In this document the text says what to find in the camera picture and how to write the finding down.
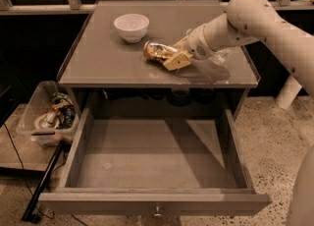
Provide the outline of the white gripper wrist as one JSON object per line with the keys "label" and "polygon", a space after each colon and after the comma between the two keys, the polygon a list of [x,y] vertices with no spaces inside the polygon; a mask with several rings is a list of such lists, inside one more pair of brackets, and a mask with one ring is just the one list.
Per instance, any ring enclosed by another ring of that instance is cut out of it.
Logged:
{"label": "white gripper wrist", "polygon": [[191,64],[191,57],[197,60],[205,60],[214,54],[214,51],[208,45],[204,35],[205,25],[201,25],[194,29],[189,29],[186,36],[176,42],[173,47],[176,49],[186,49],[173,54],[167,59],[163,66],[168,71],[174,71],[187,67]]}

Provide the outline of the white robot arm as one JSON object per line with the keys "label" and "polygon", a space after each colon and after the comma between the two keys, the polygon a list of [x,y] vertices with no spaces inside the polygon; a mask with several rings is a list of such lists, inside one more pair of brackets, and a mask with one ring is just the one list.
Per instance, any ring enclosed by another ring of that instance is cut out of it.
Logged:
{"label": "white robot arm", "polygon": [[[255,39],[314,96],[314,36],[282,19],[268,0],[230,0],[224,15],[188,31],[175,47],[195,59],[206,59]],[[298,170],[287,226],[314,226],[314,146]]]}

